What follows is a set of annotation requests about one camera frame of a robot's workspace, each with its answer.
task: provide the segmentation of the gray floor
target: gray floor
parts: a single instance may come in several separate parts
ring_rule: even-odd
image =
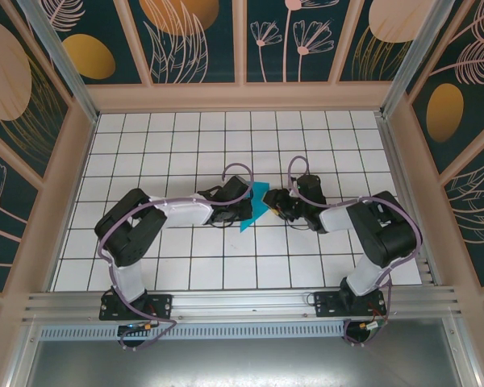
[[[395,321],[364,348],[341,338],[163,341],[138,353],[41,343],[28,385],[446,387],[456,375],[439,321]]]

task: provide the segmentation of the grid tile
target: grid tile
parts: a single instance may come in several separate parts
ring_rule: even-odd
[[[200,113],[176,113],[175,131],[198,131]]]
[[[116,156],[113,176],[139,176],[143,154],[125,154]]]
[[[302,129],[301,115],[298,111],[277,111],[278,129]]]
[[[353,129],[349,111],[327,111],[326,119],[330,129]]]
[[[119,150],[119,133],[98,133],[91,153],[116,153]]]
[[[138,181],[139,178],[136,176],[113,177],[113,179],[111,179],[111,187],[110,192],[107,195],[107,200],[117,202],[131,189],[136,188],[138,186]]]
[[[193,258],[190,272],[190,290],[222,288],[223,259]]]
[[[366,172],[389,172],[389,164],[387,164],[384,151],[361,151],[361,154]]]
[[[251,129],[251,114],[248,111],[229,111],[226,113],[227,131],[248,131]]]
[[[142,153],[146,138],[146,133],[123,133],[120,137],[119,153]]]
[[[352,111],[351,114],[355,129],[374,129],[378,127],[373,111]]]
[[[355,130],[358,147],[363,149],[383,149],[382,139],[378,130]]]
[[[351,254],[323,256],[323,274],[326,286],[339,286],[355,268]]]
[[[276,113],[273,111],[252,111],[251,128],[255,131],[275,131]]]
[[[57,292],[85,292],[94,260],[62,260],[54,288]]]
[[[207,131],[199,136],[200,152],[224,152],[224,132]]]
[[[323,111],[302,111],[301,120],[303,129],[328,129]]]
[[[145,151],[147,153],[170,152],[172,133],[148,133]]]
[[[257,257],[258,288],[290,288],[290,269],[287,256]]]
[[[201,131],[223,131],[226,121],[226,114],[220,112],[201,113]]]
[[[226,152],[234,151],[251,152],[250,131],[226,132]]]
[[[253,131],[251,136],[253,151],[277,151],[276,131]]]
[[[292,256],[290,277],[293,288],[318,288],[324,286],[323,266],[320,256]]]
[[[190,258],[160,258],[158,260],[156,290],[188,290]]]
[[[98,123],[98,133],[120,133],[125,114],[102,114]]]
[[[148,121],[150,116],[150,114],[145,113],[126,114],[126,120],[123,123],[123,132],[146,132],[148,130]]]
[[[110,177],[85,177],[82,179],[79,202],[104,202],[110,188]]]
[[[396,194],[371,117],[347,111],[103,115],[52,288],[107,289],[107,266],[94,259],[93,228],[138,186],[150,196],[188,197],[221,185],[224,165],[239,162],[253,169],[255,181],[281,188],[288,184],[290,160],[302,155],[319,175],[328,203],[384,189]],[[298,161],[292,172],[298,177],[304,170]],[[248,179],[241,168],[228,176],[233,173]],[[305,225],[303,219],[293,223]],[[165,291],[337,286],[362,253],[354,231],[295,230],[271,211],[244,232],[239,227],[163,230],[142,259],[145,286]],[[415,264],[396,269],[393,278],[395,284],[419,283]]]
[[[116,155],[91,155],[86,166],[85,176],[111,176],[115,160]]]
[[[257,266],[254,256],[230,257],[224,260],[225,289],[255,289]]]
[[[175,116],[174,113],[152,113],[148,131],[172,131]]]
[[[329,131],[305,131],[305,145],[309,151],[329,151],[332,149]]]

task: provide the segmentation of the dark green wallpaper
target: dark green wallpaper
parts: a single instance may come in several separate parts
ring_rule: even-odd
[[[43,176],[67,110],[0,7],[0,139]]]
[[[484,129],[484,0],[474,3],[412,106],[441,173]]]
[[[424,67],[427,64],[428,59],[432,56],[432,54],[434,53],[434,50],[436,50],[436,47],[439,44],[439,42],[441,41],[441,38],[443,37],[447,28],[449,27],[449,24],[452,22],[453,17],[455,16],[457,11],[461,7],[462,1],[463,0],[455,0],[455,2],[453,3],[452,10],[450,11],[449,16],[444,21],[443,27],[441,27],[441,29],[439,30],[439,33],[437,34],[437,37],[434,39],[432,46],[428,50],[427,55],[425,55],[423,61],[419,64],[418,70],[415,72],[414,76],[411,79],[411,82],[407,86],[407,94],[409,94],[411,92],[412,88],[414,87],[414,85],[418,81],[419,75],[421,75],[421,72],[424,70]]]
[[[484,150],[444,189],[478,280],[484,286]]]
[[[0,292],[18,251],[38,191],[0,158]]]
[[[140,83],[112,0],[43,0],[42,6],[87,85]]]
[[[234,82],[232,0],[182,4],[185,11],[178,0],[129,0],[152,81]]]
[[[309,4],[293,10],[282,0],[248,1],[248,82],[283,82],[284,65],[288,82],[328,80],[348,2]]]

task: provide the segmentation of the blue fabric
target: blue fabric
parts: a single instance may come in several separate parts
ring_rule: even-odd
[[[270,184],[255,181],[252,185],[252,218],[243,220],[240,222],[240,232],[251,226],[255,221],[260,218],[269,209],[262,201],[265,193],[269,191]]]

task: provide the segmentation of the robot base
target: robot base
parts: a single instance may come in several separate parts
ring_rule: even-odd
[[[101,321],[147,321],[146,318],[130,311],[120,300],[119,296],[104,294],[101,299],[100,313],[98,319]],[[171,294],[147,294],[147,291],[131,303],[137,310],[159,318],[170,318],[172,311]]]
[[[384,316],[387,312],[384,295],[378,289],[355,298],[351,306],[343,302],[340,291],[315,292],[313,295],[317,317],[373,317],[373,308]]]

